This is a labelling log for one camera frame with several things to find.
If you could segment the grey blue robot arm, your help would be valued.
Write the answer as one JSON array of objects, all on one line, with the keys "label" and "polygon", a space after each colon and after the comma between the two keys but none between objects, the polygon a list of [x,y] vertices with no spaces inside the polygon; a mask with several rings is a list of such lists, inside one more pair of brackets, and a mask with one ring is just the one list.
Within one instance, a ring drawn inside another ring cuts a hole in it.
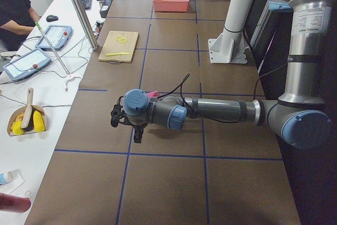
[{"label": "grey blue robot arm", "polygon": [[309,149],[325,142],[331,120],[323,113],[319,78],[325,39],[336,0],[269,0],[274,11],[293,11],[284,93],[277,100],[227,101],[159,95],[132,89],[119,97],[111,125],[130,125],[140,143],[149,124],[179,130],[186,118],[266,124],[286,143]]}]

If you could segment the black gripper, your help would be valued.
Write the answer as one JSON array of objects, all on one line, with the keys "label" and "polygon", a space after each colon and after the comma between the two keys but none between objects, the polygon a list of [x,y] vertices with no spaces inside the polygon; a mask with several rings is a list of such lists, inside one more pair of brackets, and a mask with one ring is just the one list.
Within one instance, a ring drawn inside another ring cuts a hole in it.
[{"label": "black gripper", "polygon": [[142,136],[144,129],[147,127],[146,122],[131,122],[131,125],[134,129],[134,143],[142,143]]}]

